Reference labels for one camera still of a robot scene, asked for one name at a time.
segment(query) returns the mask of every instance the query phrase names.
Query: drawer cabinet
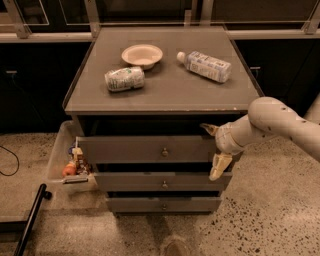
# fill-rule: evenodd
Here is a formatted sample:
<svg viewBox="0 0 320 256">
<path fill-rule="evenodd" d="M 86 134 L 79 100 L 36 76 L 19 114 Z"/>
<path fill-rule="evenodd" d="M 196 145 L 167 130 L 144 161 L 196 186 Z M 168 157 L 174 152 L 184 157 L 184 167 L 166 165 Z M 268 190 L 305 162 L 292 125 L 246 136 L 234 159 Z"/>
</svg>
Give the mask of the drawer cabinet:
<svg viewBox="0 0 320 256">
<path fill-rule="evenodd" d="M 163 58 L 145 70 L 144 87 L 111 93 L 104 74 L 127 67 L 121 52 L 151 44 Z M 217 153 L 201 123 L 223 125 L 247 113 L 259 97 L 235 44 L 219 27 L 101 28 L 83 72 L 66 96 L 65 111 L 79 128 L 77 142 L 115 214 L 211 213 L 232 178 L 209 179 Z M 187 71 L 179 51 L 204 51 L 232 64 L 218 84 Z"/>
</svg>

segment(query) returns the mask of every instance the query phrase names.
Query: white bowl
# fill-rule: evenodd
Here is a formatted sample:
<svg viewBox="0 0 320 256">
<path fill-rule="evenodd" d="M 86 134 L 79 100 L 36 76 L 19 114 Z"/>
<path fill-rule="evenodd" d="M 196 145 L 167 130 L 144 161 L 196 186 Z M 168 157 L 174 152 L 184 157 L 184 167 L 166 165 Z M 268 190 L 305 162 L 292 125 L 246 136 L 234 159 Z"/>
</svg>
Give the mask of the white bowl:
<svg viewBox="0 0 320 256">
<path fill-rule="evenodd" d="M 162 51 L 154 45 L 138 44 L 125 49 L 121 57 L 125 62 L 147 70 L 161 60 L 162 55 Z"/>
</svg>

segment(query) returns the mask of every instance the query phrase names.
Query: plastic bottle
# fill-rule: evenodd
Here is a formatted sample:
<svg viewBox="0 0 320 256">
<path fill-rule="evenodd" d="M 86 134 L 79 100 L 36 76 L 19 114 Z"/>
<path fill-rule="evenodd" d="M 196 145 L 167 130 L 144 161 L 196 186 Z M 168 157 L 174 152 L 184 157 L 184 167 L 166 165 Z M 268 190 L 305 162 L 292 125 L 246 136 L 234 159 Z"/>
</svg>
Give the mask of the plastic bottle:
<svg viewBox="0 0 320 256">
<path fill-rule="evenodd" d="M 213 58 L 197 51 L 193 51 L 190 54 L 179 52 L 177 59 L 184 64 L 187 70 L 219 83 L 226 82 L 231 74 L 231 64 L 229 62 Z"/>
</svg>

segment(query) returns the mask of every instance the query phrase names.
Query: black cabinet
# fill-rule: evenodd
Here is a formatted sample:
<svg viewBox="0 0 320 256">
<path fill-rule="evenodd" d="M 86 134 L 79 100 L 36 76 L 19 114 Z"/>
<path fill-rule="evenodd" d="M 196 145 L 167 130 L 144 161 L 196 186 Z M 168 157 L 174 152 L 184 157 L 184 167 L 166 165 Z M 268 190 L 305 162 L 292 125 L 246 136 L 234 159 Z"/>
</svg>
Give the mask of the black cabinet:
<svg viewBox="0 0 320 256">
<path fill-rule="evenodd" d="M 54 132 L 88 43 L 0 44 L 0 132 Z"/>
<path fill-rule="evenodd" d="M 236 44 L 264 94 L 303 116 L 320 91 L 320 40 L 238 40 Z"/>
</svg>

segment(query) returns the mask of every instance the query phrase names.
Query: drawer front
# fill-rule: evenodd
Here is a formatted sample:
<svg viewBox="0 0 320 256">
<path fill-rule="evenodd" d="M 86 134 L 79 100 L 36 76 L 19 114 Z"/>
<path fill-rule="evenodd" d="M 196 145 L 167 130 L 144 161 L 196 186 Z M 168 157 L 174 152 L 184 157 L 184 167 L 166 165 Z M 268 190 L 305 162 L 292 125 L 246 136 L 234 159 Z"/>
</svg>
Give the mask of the drawer front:
<svg viewBox="0 0 320 256">
<path fill-rule="evenodd" d="M 226 189 L 232 173 L 210 181 L 208 172 L 121 172 L 95 173 L 101 191 L 220 191 Z"/>
<path fill-rule="evenodd" d="M 79 137 L 89 163 L 209 162 L 215 153 L 211 136 Z"/>
<path fill-rule="evenodd" d="M 191 198 L 107 198 L 107 205 L 114 213 L 211 213 L 221 203 L 220 197 Z"/>
</svg>

